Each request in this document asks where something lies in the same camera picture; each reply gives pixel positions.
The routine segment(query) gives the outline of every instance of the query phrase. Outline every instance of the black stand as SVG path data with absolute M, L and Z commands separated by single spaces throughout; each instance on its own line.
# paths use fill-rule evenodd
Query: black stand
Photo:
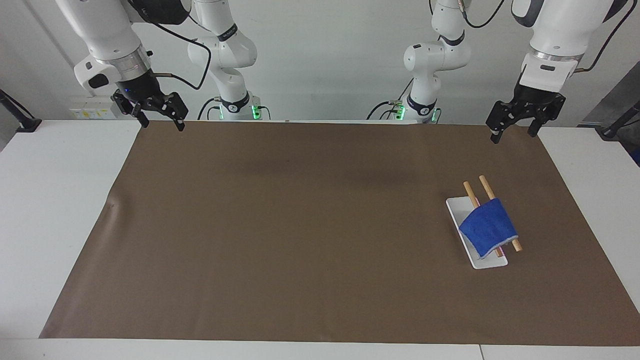
M 623 127 L 632 117 L 640 112 L 640 101 L 635 103 L 627 112 L 622 114 L 618 120 L 616 120 L 609 127 L 605 127 L 604 129 L 597 129 L 598 133 L 606 138 L 613 138 L 618 133 L 621 127 Z
M 32 133 L 42 123 L 40 119 L 30 119 L 25 116 L 2 89 L 0 89 L 0 103 L 20 122 L 20 127 L 15 130 L 16 133 Z

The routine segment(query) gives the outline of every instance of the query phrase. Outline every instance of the brown table mat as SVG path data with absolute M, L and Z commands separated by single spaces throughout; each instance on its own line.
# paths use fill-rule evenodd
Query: brown table mat
M 445 205 L 480 174 L 506 267 Z M 524 129 L 152 122 L 40 337 L 627 346 L 640 315 Z

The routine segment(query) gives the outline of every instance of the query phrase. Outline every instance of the white wall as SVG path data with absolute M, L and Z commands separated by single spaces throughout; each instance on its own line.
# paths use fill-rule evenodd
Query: white wall
M 471 20 L 485 20 L 497 3 L 475 1 Z M 474 50 L 469 66 L 440 75 L 443 123 L 482 124 L 496 100 L 511 99 L 531 30 L 513 20 L 509 4 L 506 1 L 488 27 L 467 30 Z M 242 70 L 247 85 L 277 119 L 364 118 L 375 104 L 396 98 L 410 79 L 402 62 L 406 47 L 437 37 L 426 0 L 232 0 L 231 7 L 259 50 L 257 63 Z M 591 63 L 621 16 L 598 29 L 584 65 Z M 639 19 L 640 10 L 620 29 L 596 70 L 569 80 L 563 91 L 568 101 L 557 125 L 578 124 L 638 61 Z M 189 61 L 184 42 L 148 24 L 134 28 L 145 47 L 155 52 L 155 71 L 199 80 L 201 70 Z M 187 37 L 204 32 L 190 22 L 174 29 Z M 46 108 L 38 116 L 69 117 L 69 98 L 86 96 L 72 72 L 86 47 L 54 1 L 3 0 L 0 31 L 0 51 L 12 59 L 0 67 L 0 84 L 26 98 L 30 108 Z M 211 80 L 200 92 L 172 79 L 161 84 L 165 92 L 180 92 L 190 119 L 206 99 L 218 94 Z

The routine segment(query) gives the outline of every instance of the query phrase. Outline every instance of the electrical outlet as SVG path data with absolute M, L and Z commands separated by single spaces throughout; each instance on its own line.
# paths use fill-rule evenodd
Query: electrical outlet
M 76 119 L 117 119 L 119 110 L 108 97 L 75 99 L 69 110 Z

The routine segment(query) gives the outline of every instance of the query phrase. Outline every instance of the white table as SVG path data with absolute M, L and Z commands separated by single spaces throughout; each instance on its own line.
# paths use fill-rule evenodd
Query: white table
M 38 340 L 138 129 L 49 121 L 0 152 L 0 359 L 640 359 L 640 347 Z M 640 308 L 640 169 L 590 129 L 540 137 Z

